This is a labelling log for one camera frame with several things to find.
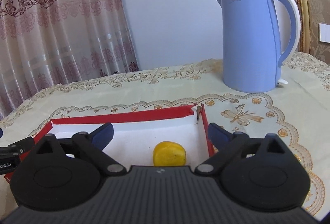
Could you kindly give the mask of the pink patterned curtain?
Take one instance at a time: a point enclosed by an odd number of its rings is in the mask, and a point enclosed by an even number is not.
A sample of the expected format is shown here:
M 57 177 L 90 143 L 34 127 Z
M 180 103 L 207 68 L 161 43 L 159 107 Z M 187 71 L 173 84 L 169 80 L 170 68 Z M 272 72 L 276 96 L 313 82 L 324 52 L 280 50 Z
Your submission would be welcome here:
M 138 70 L 121 0 L 1 0 L 1 116 L 44 88 Z

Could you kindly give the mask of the blue electric kettle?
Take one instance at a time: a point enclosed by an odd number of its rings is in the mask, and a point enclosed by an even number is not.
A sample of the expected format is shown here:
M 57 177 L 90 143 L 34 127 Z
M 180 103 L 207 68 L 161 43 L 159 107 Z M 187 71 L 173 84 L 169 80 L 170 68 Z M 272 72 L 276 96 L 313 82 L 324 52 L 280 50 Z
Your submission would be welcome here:
M 275 1 L 290 18 L 290 40 L 281 47 Z M 223 22 L 223 82 L 245 93 L 268 92 L 280 84 L 283 62 L 297 49 L 300 13 L 295 0 L 217 0 Z

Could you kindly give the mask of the large yellow pepper piece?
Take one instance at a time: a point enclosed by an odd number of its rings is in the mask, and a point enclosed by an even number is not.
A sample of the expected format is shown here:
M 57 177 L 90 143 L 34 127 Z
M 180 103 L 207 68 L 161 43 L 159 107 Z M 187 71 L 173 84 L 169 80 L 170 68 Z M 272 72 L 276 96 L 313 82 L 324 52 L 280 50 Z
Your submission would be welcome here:
M 186 164 L 186 150 L 172 141 L 162 141 L 153 150 L 155 167 L 180 167 Z

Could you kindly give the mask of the red shallow tray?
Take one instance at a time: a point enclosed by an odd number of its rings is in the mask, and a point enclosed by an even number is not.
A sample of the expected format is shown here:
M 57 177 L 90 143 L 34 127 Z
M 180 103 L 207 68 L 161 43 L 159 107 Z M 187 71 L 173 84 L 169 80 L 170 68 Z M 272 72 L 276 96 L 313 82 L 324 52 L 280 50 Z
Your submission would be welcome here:
M 207 138 L 207 117 L 203 106 L 183 105 L 160 110 L 113 115 L 59 118 L 47 122 L 34 137 L 39 141 L 47 133 L 57 138 L 71 137 L 78 131 L 94 131 L 104 123 L 114 127 L 114 137 L 104 152 L 125 168 L 152 165 L 153 149 L 162 141 L 184 147 L 187 164 L 192 168 L 214 154 Z

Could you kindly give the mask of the cream embroidered tablecloth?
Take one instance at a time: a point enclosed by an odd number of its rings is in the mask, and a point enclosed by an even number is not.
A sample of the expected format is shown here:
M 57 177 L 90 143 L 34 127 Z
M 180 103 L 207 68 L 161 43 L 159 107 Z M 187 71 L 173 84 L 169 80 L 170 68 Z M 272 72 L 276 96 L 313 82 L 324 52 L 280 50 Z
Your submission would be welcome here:
M 137 112 L 202 103 L 207 119 L 250 136 L 276 133 L 308 171 L 304 207 L 329 212 L 329 66 L 295 53 L 282 67 L 284 86 L 240 93 L 222 82 L 222 61 L 121 73 L 43 89 L 1 121 L 1 145 L 36 135 L 52 118 Z

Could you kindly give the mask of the white wall switch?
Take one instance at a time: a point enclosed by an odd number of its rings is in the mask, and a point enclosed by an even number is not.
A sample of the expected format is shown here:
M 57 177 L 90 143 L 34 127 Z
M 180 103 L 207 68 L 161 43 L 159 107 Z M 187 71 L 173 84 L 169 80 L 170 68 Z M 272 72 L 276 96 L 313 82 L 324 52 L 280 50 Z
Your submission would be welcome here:
M 330 43 L 330 25 L 319 24 L 319 41 L 322 43 Z

